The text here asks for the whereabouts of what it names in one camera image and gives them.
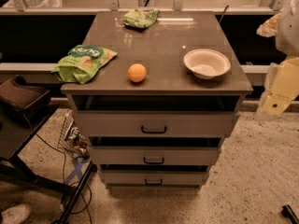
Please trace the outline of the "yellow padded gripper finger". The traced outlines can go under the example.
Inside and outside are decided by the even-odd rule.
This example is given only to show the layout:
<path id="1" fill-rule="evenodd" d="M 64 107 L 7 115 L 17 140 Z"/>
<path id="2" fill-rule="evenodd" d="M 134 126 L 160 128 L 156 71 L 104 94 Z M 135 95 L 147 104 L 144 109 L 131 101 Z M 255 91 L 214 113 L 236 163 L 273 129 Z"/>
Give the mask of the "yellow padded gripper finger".
<path id="1" fill-rule="evenodd" d="M 259 26 L 259 28 L 256 31 L 256 34 L 264 37 L 276 36 L 280 16 L 281 13 L 278 13 L 272 16 L 269 20 L 265 21 L 263 24 Z"/>
<path id="2" fill-rule="evenodd" d="M 299 95 L 299 57 L 288 57 L 281 64 L 271 63 L 257 113 L 265 117 L 281 115 Z"/>

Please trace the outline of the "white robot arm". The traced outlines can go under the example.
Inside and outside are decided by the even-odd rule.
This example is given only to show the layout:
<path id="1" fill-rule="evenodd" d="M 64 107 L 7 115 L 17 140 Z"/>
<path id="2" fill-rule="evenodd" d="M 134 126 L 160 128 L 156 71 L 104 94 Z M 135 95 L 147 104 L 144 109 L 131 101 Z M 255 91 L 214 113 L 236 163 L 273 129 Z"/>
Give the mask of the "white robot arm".
<path id="1" fill-rule="evenodd" d="M 291 0 L 281 12 L 262 24 L 257 34 L 276 38 L 276 48 L 287 55 L 268 68 L 258 113 L 262 117 L 281 115 L 299 95 L 299 0 Z"/>

